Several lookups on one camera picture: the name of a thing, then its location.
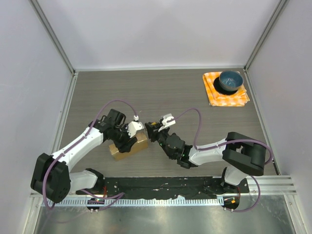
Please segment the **brown cardboard express box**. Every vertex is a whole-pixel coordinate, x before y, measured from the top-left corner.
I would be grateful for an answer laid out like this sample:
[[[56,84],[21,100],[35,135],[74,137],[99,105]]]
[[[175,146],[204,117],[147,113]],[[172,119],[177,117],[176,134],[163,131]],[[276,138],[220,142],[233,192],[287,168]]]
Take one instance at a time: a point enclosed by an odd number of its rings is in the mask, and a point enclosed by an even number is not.
[[[144,149],[148,148],[148,138],[145,133],[137,133],[122,149],[121,152],[113,143],[109,146],[109,151],[114,160],[119,161],[125,159],[133,154],[136,154]]]

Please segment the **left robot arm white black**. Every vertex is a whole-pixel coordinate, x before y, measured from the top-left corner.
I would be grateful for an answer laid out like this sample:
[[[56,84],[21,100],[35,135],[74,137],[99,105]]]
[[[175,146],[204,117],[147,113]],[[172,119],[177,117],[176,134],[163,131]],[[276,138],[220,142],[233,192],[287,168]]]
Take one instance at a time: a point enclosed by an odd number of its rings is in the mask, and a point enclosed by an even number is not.
[[[94,148],[111,140],[120,153],[128,153],[137,142],[136,134],[144,129],[135,116],[125,123],[125,114],[111,109],[106,116],[91,122],[85,131],[62,149],[48,155],[41,154],[36,161],[30,187],[47,200],[60,203],[71,192],[100,194],[104,176],[87,168],[73,173],[74,166]]]

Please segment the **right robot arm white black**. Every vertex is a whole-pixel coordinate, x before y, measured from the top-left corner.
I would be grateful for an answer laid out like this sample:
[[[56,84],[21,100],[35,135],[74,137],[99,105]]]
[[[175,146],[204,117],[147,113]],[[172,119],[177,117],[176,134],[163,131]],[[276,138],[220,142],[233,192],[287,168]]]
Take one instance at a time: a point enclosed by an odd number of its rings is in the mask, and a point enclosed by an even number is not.
[[[228,166],[222,177],[209,182],[204,189],[213,194],[235,193],[247,176],[262,176],[266,164],[267,148],[263,142],[245,135],[229,132],[225,139],[218,142],[194,146],[187,145],[177,134],[169,134],[169,127],[160,122],[147,122],[145,128],[151,142],[157,142],[171,160],[183,168],[225,161]]]

